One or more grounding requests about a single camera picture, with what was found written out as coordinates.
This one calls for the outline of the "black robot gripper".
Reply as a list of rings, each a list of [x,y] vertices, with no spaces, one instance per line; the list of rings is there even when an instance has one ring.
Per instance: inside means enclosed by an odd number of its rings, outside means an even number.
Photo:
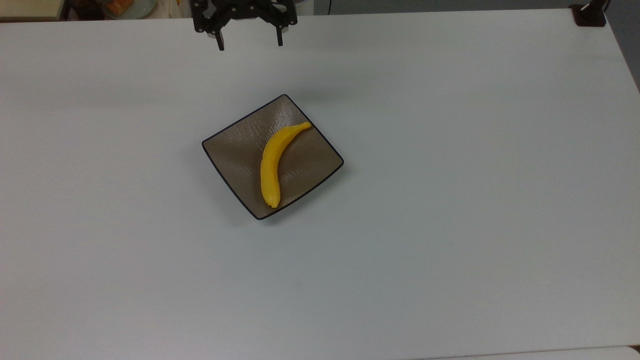
[[[207,17],[205,12],[210,3],[213,13]],[[278,46],[283,46],[282,34],[286,28],[297,25],[298,14],[294,0],[192,0],[191,17],[194,30],[199,34],[208,34],[215,38],[220,51],[225,50],[222,28],[229,19],[254,19],[262,17],[276,30]]]

